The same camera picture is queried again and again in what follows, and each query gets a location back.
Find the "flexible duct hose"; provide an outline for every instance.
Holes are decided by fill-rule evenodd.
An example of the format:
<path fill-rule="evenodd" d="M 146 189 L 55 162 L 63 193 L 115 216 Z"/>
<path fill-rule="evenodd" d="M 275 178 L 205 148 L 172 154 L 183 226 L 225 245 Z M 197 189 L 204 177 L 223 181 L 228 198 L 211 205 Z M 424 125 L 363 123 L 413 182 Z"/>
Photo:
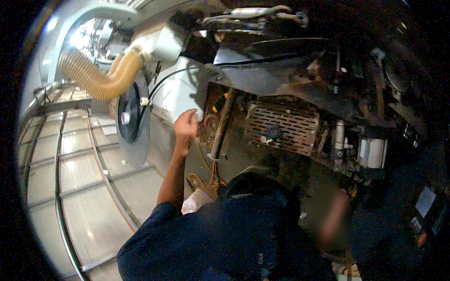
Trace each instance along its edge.
<path fill-rule="evenodd" d="M 107 76 L 111 76 L 116 71 L 116 68 L 119 65 L 119 62 L 122 60 L 122 58 L 123 58 L 123 55 L 120 54 L 112 61 L 111 66 L 109 67 Z"/>
<path fill-rule="evenodd" d="M 132 49 L 123 57 L 117 56 L 104 75 L 77 49 L 64 52 L 58 63 L 58 70 L 84 88 L 93 98 L 108 100 L 126 92 L 136 74 L 143 66 L 138 49 Z"/>

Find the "floor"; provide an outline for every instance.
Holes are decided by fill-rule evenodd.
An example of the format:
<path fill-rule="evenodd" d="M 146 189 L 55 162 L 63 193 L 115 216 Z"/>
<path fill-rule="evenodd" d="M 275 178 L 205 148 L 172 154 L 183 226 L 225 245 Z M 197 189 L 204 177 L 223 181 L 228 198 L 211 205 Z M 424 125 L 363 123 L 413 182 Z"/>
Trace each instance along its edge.
<path fill-rule="evenodd" d="M 86 93 L 64 89 L 58 101 L 78 98 Z M 114 128 L 107 115 L 69 110 L 33 118 L 19 140 L 18 170 L 31 221 L 67 280 L 79 277 L 61 235 L 58 201 L 81 270 L 92 281 L 121 280 L 117 252 L 156 206 L 163 177 L 151 162 L 138 169 L 127 163 L 117 134 L 105 134 Z"/>

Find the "short sleeve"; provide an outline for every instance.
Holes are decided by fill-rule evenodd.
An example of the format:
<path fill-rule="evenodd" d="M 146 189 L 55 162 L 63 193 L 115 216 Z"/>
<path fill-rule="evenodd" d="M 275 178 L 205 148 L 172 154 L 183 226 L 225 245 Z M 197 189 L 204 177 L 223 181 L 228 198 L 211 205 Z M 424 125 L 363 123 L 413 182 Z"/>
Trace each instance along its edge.
<path fill-rule="evenodd" d="M 119 250 L 118 256 L 122 255 L 129 249 L 133 248 L 134 245 L 139 243 L 142 239 L 147 237 L 157 229 L 159 226 L 174 220 L 175 218 L 181 216 L 181 212 L 175 208 L 172 203 L 163 202 L 153 209 L 150 217 L 140 226 L 136 233 L 122 246 Z"/>

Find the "slotted metal cover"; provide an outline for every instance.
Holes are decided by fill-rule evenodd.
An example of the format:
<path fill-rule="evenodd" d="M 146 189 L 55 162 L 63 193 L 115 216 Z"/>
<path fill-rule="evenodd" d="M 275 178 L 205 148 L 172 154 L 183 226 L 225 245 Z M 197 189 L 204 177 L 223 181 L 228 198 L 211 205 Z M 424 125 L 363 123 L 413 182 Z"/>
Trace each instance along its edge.
<path fill-rule="evenodd" d="M 252 106 L 245 132 L 253 143 L 262 143 L 267 128 L 279 124 L 281 136 L 267 145 L 310 156 L 319 128 L 319 114 L 309 110 L 295 109 L 281 105 Z"/>

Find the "man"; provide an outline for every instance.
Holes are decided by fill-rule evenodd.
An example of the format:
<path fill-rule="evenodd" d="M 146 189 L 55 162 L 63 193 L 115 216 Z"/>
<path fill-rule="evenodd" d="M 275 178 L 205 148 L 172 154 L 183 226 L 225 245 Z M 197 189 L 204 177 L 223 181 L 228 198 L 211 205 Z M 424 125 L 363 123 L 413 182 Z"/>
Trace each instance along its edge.
<path fill-rule="evenodd" d="M 297 224 L 295 196 L 270 178 L 240 174 L 218 201 L 181 214 L 197 128 L 195 109 L 174 124 L 175 150 L 157 206 L 117 255 L 123 280 L 335 280 L 331 263 Z M 321 241 L 332 235 L 343 202 L 336 200 Z"/>

